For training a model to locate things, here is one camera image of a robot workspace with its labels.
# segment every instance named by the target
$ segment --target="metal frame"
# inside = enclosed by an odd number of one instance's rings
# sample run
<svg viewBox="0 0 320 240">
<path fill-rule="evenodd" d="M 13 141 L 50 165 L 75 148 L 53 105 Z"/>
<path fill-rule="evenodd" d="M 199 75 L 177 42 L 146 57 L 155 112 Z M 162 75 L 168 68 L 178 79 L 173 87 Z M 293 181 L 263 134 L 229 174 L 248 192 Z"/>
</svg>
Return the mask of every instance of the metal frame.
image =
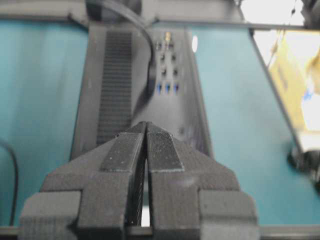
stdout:
<svg viewBox="0 0 320 240">
<path fill-rule="evenodd" d="M 77 23 L 87 26 L 89 17 L 85 11 L 85 0 L 68 1 L 68 0 L 17 0 L 15 3 L 7 4 L 0 3 L 0 19 L 9 20 L 31 20 L 31 21 L 57 21 L 57 22 L 68 22 L 74 20 Z M 147 2 L 152 0 L 142 0 L 143 4 L 146 5 L 146 9 L 142 12 L 144 18 L 155 18 L 157 21 L 162 23 L 181 24 L 184 25 L 220 25 L 223 27 L 239 27 L 248 28 L 255 30 L 271 30 L 271 29 L 283 29 L 283 30 L 320 30 L 319 26 L 305 26 L 305 25 L 285 25 L 285 24 L 261 24 L 261 23 L 250 23 L 245 19 L 232 19 L 232 17 L 221 20 L 217 18 L 205 18 L 197 17 L 197 19 L 174 17 L 158 15 L 157 10 L 150 7 Z M 48 3 L 54 3 L 50 7 L 46 5 Z M 239 14 L 243 17 L 243 13 L 239 6 L 237 6 Z"/>
<path fill-rule="evenodd" d="M 17 240 L 18 227 L 0 227 L 0 240 Z M 260 226 L 260 240 L 320 240 L 320 225 Z M 128 240 L 151 240 L 152 227 L 127 227 Z"/>
<path fill-rule="evenodd" d="M 291 132 L 291 134 L 292 134 L 292 137 L 293 137 L 293 140 L 294 140 L 294 142 L 295 142 L 295 144 L 296 144 L 296 147 L 297 147 L 298 151 L 299 151 L 300 153 L 302 153 L 302 152 L 303 152 L 303 149 L 302 149 L 302 147 L 301 147 L 301 144 L 300 144 L 300 141 L 299 141 L 297 132 L 295 131 L 295 128 L 294 128 L 294 126 L 293 126 L 293 124 L 292 124 L 292 122 L 291 122 L 291 120 L 290 120 L 289 114 L 288 114 L 288 112 L 287 112 L 287 110 L 286 110 L 283 102 L 281 101 L 281 97 L 280 97 L 279 94 L 278 94 L 277 88 L 276 88 L 276 86 L 275 86 L 275 84 L 274 84 L 274 82 L 273 82 L 273 80 L 272 80 L 272 76 L 270 75 L 270 72 L 269 72 L 269 70 L 268 70 L 268 68 L 267 68 L 267 66 L 266 66 L 266 64 L 265 64 L 265 62 L 264 62 L 264 59 L 263 59 L 263 57 L 262 57 L 262 55 L 261 55 L 261 53 L 260 53 L 260 51 L 259 51 L 258 45 L 257 45 L 257 43 L 256 43 L 256 40 L 254 39 L 254 36 L 253 36 L 253 32 L 252 32 L 252 31 L 253 31 L 253 30 L 251 30 L 251 32 L 250 32 L 250 33 L 251 33 L 251 34 L 250 34 L 250 36 L 251 36 L 250 39 L 251 39 L 253 48 L 254 48 L 254 50 L 255 50 L 255 52 L 256 52 L 256 54 L 257 54 L 257 57 L 258 57 L 259 62 L 260 62 L 260 64 L 261 64 L 262 68 L 263 68 L 263 71 L 264 71 L 264 73 L 265 73 L 265 75 L 266 75 L 266 77 L 267 77 L 267 79 L 268 79 L 268 81 L 269 81 L 269 84 L 270 84 L 270 86 L 271 86 L 271 88 L 272 88 L 272 91 L 273 91 L 274 96 L 275 96 L 275 98 L 276 98 L 276 100 L 277 100 L 277 103 L 278 103 L 278 105 L 280 106 L 280 109 L 281 109 L 281 111 L 282 111 L 282 114 L 283 114 L 283 116 L 284 116 L 284 119 L 285 119 L 285 121 L 286 121 L 286 123 L 287 123 L 287 125 L 288 125 L 288 127 L 289 127 L 289 129 L 290 129 L 290 132 Z"/>
</svg>

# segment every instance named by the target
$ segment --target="blue table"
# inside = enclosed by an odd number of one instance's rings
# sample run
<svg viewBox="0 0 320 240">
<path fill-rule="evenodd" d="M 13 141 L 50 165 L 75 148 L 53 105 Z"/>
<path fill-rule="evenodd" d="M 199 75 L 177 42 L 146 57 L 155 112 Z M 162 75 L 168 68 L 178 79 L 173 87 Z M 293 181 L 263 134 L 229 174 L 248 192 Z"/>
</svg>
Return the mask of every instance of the blue table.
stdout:
<svg viewBox="0 0 320 240">
<path fill-rule="evenodd" d="M 319 224 L 320 197 L 286 162 L 292 136 L 248 31 L 192 32 L 216 160 L 254 197 L 261 224 Z M 70 157 L 88 33 L 20 21 L 0 21 L 0 33 L 0 138 L 17 153 L 19 216 L 45 175 Z M 12 163 L 0 149 L 0 225 L 9 222 L 12 189 Z"/>
</svg>

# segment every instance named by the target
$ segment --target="black 3d-printed part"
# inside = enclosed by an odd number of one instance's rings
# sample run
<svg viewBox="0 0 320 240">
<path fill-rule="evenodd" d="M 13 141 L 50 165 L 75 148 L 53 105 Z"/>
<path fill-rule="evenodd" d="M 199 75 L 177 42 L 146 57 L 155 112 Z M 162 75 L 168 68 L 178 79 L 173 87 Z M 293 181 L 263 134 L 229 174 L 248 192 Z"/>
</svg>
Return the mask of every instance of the black 3d-printed part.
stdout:
<svg viewBox="0 0 320 240">
<path fill-rule="evenodd" d="M 150 221 L 154 237 L 166 240 L 200 239 L 198 191 L 239 191 L 237 178 L 230 169 L 185 143 L 173 138 L 172 145 L 163 144 L 160 137 L 149 137 L 153 134 L 168 133 L 160 132 L 151 123 L 147 126 Z M 161 163 L 167 163 L 165 158 L 154 157 L 153 154 L 161 150 L 162 156 L 168 156 L 173 149 L 183 165 L 183 171 L 155 171 Z"/>
<path fill-rule="evenodd" d="M 131 125 L 131 47 L 131 32 L 107 32 L 97 145 Z"/>
</svg>

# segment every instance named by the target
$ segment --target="black wire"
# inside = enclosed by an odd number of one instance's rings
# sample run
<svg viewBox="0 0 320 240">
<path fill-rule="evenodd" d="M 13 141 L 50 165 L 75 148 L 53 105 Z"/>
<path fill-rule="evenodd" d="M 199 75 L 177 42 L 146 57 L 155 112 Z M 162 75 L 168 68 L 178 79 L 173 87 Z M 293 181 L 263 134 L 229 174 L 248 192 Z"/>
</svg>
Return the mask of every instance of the black wire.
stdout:
<svg viewBox="0 0 320 240">
<path fill-rule="evenodd" d="M 56 2 L 78 2 L 85 3 L 86 0 L 55 0 Z M 19 4 L 19 3 L 28 3 L 28 2 L 51 2 L 50 0 L 0 0 L 0 5 L 10 5 L 10 4 Z M 147 22 L 141 16 L 137 15 L 134 11 L 132 11 L 129 7 L 125 6 L 122 3 L 116 2 L 114 0 L 87 0 L 87 2 L 94 4 L 99 7 L 103 7 L 107 10 L 110 10 L 123 18 L 129 20 L 131 23 L 135 25 L 137 29 L 142 33 L 145 39 L 148 42 L 150 47 L 150 60 L 149 63 L 154 62 L 154 45 L 150 34 L 147 32 L 147 28 L 155 23 L 157 20 Z"/>
<path fill-rule="evenodd" d="M 19 184 L 19 169 L 18 169 L 18 162 L 16 158 L 15 151 L 12 147 L 6 143 L 5 141 L 0 139 L 0 147 L 5 149 L 9 155 L 11 156 L 13 167 L 14 167 L 14 188 L 13 188 L 13 197 L 12 197 L 12 205 L 11 205 L 11 216 L 9 225 L 14 225 L 16 208 L 17 208 L 17 197 L 18 197 L 18 184 Z"/>
<path fill-rule="evenodd" d="M 132 11 L 127 6 L 123 5 L 122 3 L 116 2 L 114 0 L 88 0 L 87 2 L 102 6 L 107 10 L 110 10 L 118 15 L 121 15 L 125 19 L 129 20 L 131 23 L 135 25 L 137 29 L 142 33 L 145 37 L 148 45 L 150 47 L 150 59 L 149 59 L 149 66 L 151 63 L 154 62 L 154 44 L 150 34 L 147 32 L 147 27 L 149 26 L 142 17 L 137 15 L 134 11 Z"/>
<path fill-rule="evenodd" d="M 62 2 L 81 2 L 84 3 L 85 0 L 56 0 Z M 46 2 L 45 0 L 1 0 L 1 4 L 17 4 L 23 2 Z M 147 86 L 148 86 L 148 93 L 150 95 L 153 94 L 156 82 L 156 69 L 157 63 L 155 61 L 155 51 L 154 51 L 154 44 L 150 34 L 147 32 L 147 27 L 152 25 L 153 23 L 157 22 L 157 19 L 153 21 L 146 22 L 141 16 L 137 15 L 134 11 L 132 11 L 127 6 L 123 5 L 122 3 L 116 2 L 114 0 L 87 0 L 88 3 L 94 4 L 99 7 L 103 7 L 104 9 L 110 10 L 123 18 L 129 20 L 144 36 L 146 39 L 149 48 L 150 48 L 150 58 L 147 66 Z"/>
</svg>

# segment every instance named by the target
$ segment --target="black electronic device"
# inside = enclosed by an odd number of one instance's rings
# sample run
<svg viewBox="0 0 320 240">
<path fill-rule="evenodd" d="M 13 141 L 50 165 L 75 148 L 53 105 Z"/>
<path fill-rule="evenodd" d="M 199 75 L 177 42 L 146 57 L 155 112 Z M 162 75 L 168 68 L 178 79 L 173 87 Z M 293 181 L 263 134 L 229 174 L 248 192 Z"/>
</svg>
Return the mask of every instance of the black electronic device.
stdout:
<svg viewBox="0 0 320 240">
<path fill-rule="evenodd" d="M 130 24 L 92 23 L 72 159 L 140 121 L 150 121 L 212 157 L 192 36 L 186 29 L 148 31 L 155 49 L 155 87 L 148 92 L 150 48 Z"/>
</svg>

